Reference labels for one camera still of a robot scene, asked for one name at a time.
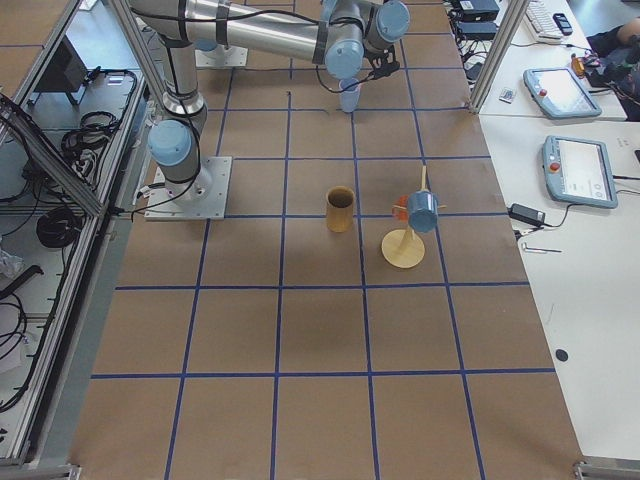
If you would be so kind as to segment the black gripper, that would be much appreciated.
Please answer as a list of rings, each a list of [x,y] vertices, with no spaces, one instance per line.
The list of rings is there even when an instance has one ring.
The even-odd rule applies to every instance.
[[[371,66],[368,79],[381,79],[391,76],[400,69],[394,49],[385,49],[382,52],[367,52],[367,60]]]

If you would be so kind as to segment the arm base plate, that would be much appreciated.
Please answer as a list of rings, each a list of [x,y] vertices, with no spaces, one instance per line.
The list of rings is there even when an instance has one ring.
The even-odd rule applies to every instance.
[[[214,50],[195,51],[198,69],[232,69],[244,68],[247,64],[248,50],[237,46],[218,46]]]
[[[178,199],[188,183],[169,182],[153,189],[149,196],[151,207],[144,216],[151,221],[222,220],[225,217],[232,158],[204,157],[195,183]]]

